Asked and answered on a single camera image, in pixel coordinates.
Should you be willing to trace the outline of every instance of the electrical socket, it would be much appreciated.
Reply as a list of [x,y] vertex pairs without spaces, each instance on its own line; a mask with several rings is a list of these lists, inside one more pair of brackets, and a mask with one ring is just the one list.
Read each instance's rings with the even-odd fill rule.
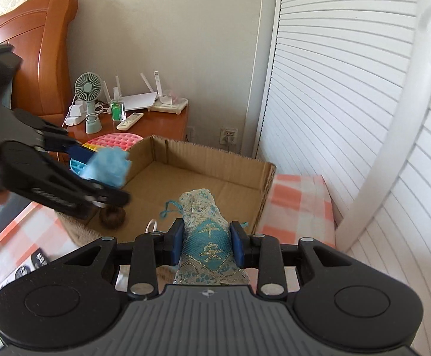
[[188,142],[194,142],[194,127],[188,126],[186,127],[186,138],[188,138]]
[[230,144],[236,145],[237,144],[237,134],[238,134],[237,128],[221,128],[219,143],[221,145],[227,146],[227,141],[229,140],[229,138],[232,138],[232,142]]

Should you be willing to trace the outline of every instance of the white remote control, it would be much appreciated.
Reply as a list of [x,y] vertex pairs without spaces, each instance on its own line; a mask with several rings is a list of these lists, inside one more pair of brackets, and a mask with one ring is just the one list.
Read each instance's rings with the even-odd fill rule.
[[120,122],[117,126],[117,130],[120,131],[127,131],[131,126],[133,126],[137,121],[141,119],[143,114],[141,112],[134,112],[132,113],[127,119]]

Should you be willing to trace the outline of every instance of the green fan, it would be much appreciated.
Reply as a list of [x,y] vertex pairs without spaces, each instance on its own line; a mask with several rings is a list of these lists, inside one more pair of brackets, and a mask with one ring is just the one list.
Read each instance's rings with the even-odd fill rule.
[[95,100],[102,90],[100,76],[93,72],[83,73],[77,78],[74,88],[77,98],[87,103],[86,133],[99,132],[102,124],[95,112]]

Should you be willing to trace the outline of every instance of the wooden headboard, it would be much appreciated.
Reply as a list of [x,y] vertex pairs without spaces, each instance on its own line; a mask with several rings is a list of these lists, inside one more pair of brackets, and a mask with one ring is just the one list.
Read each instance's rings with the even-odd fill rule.
[[12,108],[60,126],[72,99],[66,49],[77,0],[28,0],[0,16],[0,44],[23,59],[13,79]]

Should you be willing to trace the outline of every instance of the checkered tablecloth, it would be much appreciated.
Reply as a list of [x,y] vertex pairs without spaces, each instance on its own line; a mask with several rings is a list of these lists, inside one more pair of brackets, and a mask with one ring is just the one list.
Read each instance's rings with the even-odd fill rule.
[[[257,233],[277,237],[281,244],[297,244],[302,237],[312,237],[335,247],[331,197],[323,177],[276,175],[258,226]],[[258,270],[246,271],[255,291]],[[288,291],[298,290],[294,268],[286,267],[285,273]]]
[[0,284],[38,248],[54,260],[77,246],[54,210],[31,202],[0,233]]

